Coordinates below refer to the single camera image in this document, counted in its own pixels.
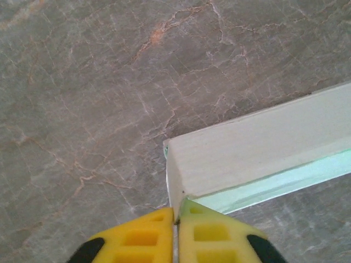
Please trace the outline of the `pale green paper box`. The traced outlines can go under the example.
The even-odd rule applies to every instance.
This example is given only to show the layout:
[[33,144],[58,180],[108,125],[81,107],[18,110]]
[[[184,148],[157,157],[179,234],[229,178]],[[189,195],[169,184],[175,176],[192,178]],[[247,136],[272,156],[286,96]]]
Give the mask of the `pale green paper box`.
[[175,217],[223,214],[351,173],[351,82],[165,142]]

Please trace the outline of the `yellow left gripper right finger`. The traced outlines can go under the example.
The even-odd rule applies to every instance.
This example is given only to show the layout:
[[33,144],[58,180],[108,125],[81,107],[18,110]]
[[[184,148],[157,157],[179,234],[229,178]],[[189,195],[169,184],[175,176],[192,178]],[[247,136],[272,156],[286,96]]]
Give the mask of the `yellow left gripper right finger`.
[[179,263],[287,263],[261,230],[189,199],[177,221]]

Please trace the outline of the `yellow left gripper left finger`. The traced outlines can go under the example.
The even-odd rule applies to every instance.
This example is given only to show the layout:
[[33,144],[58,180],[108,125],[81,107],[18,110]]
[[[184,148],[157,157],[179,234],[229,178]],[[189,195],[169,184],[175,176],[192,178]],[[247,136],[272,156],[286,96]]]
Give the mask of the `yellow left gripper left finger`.
[[91,236],[67,263],[173,263],[173,209],[162,208]]

